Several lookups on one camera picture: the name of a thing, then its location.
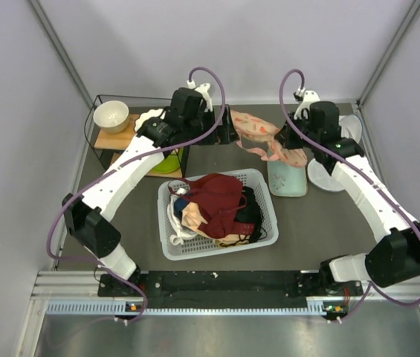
metal floor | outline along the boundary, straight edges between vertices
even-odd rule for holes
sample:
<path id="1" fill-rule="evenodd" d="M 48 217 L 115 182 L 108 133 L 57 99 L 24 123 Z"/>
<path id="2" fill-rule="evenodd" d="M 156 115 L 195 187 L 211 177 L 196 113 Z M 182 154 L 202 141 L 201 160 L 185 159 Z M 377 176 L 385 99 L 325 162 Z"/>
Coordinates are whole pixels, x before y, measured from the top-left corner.
<path id="1" fill-rule="evenodd" d="M 92 316 L 46 316 L 36 357 L 420 357 L 420 312 L 367 301 L 342 325 L 313 317 L 157 317 L 124 327 Z"/>

white bowl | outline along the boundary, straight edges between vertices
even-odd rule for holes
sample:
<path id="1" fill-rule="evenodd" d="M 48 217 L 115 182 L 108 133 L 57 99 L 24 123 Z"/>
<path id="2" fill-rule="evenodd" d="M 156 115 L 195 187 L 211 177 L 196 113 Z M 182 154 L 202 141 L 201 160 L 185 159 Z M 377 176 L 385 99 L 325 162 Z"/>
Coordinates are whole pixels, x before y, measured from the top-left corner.
<path id="1" fill-rule="evenodd" d="M 129 124 L 129 107 L 119 100 L 111 100 L 97 107 L 93 119 L 105 132 L 116 134 Z"/>

white plate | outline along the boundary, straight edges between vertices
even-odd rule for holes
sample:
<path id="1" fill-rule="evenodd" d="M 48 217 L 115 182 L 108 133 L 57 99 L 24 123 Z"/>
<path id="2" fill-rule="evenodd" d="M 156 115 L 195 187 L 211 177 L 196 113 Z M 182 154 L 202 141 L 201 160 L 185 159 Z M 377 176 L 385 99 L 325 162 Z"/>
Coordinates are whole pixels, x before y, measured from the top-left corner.
<path id="1" fill-rule="evenodd" d="M 314 158 L 307 165 L 307 176 L 310 182 L 325 191 L 340 192 L 345 190 L 341 184 L 333 179 L 322 164 Z"/>

wooden board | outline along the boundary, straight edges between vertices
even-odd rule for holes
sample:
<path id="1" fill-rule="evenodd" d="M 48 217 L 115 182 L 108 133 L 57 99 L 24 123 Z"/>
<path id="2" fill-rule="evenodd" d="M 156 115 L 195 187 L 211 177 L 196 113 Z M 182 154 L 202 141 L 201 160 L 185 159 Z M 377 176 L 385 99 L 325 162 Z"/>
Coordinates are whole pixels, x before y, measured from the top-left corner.
<path id="1" fill-rule="evenodd" d="M 115 153 L 112 155 L 111 165 L 116 162 L 116 160 L 120 157 L 120 154 Z M 149 173 L 146 174 L 147 176 L 155 176 L 155 177 L 170 177 L 172 179 L 181 179 L 183 174 L 181 173 L 181 168 L 179 167 L 177 170 L 173 171 L 172 173 L 156 173 L 155 171 L 150 170 Z"/>
<path id="2" fill-rule="evenodd" d="M 124 151 L 135 136 L 134 124 L 138 117 L 139 115 L 137 114 L 129 114 L 129 125 L 122 132 L 117 134 L 109 134 L 100 130 L 94 147 L 96 149 Z"/>

cable connector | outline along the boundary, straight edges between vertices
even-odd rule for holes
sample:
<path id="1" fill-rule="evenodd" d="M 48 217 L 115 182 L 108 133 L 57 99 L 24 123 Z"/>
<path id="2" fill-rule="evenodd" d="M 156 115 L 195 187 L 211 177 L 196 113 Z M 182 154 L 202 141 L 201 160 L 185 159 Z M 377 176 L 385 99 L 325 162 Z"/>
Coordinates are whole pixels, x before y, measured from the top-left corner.
<path id="1" fill-rule="evenodd" d="M 299 87 L 295 92 L 294 92 L 294 98 L 296 99 L 297 102 L 302 102 L 304 100 L 304 94 L 306 93 L 306 87 Z"/>
<path id="2" fill-rule="evenodd" d="M 187 87 L 188 87 L 189 89 L 195 89 L 195 88 L 196 88 L 195 81 L 194 81 L 194 80 L 188 80 L 188 81 L 187 81 Z"/>

